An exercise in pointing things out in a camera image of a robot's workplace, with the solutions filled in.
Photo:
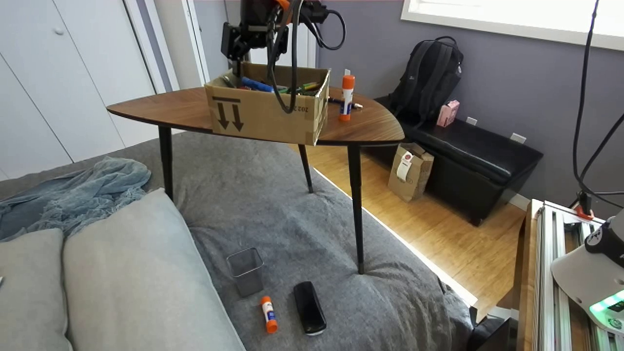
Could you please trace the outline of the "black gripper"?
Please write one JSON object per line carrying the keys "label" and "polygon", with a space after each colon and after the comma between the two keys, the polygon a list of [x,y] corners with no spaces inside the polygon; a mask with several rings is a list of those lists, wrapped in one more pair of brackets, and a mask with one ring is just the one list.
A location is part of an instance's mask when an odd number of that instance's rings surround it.
{"label": "black gripper", "polygon": [[304,23],[314,29],[330,15],[320,0],[240,0],[240,19],[223,23],[221,52],[234,60],[234,75],[244,75],[246,54],[265,48],[269,60],[289,50],[289,31]]}

